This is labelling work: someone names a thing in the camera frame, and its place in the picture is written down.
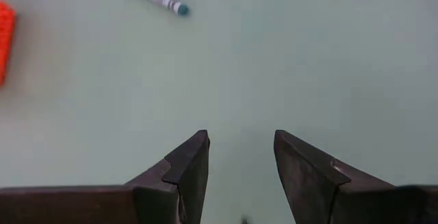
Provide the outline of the green table mat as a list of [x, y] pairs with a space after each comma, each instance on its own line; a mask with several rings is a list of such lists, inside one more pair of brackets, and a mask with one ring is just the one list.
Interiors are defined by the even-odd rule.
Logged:
[[278, 129], [438, 184], [438, 0], [4, 0], [0, 187], [122, 184], [209, 133], [202, 224], [291, 224]]

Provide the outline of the orange plastic basket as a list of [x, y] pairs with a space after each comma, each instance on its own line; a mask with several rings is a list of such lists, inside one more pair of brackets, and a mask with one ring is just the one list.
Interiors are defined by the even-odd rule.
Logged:
[[0, 87], [4, 85], [16, 25], [16, 12], [0, 0]]

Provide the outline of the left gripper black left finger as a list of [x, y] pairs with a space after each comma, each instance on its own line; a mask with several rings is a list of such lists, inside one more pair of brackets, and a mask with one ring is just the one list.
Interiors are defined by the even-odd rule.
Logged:
[[126, 183], [140, 224], [201, 224], [209, 175], [207, 130], [199, 130]]

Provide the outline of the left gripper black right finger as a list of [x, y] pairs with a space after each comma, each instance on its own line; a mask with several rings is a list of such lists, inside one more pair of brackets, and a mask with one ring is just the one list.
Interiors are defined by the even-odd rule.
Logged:
[[274, 133], [274, 155], [296, 224], [333, 224], [333, 208], [341, 192], [394, 187], [285, 130]]

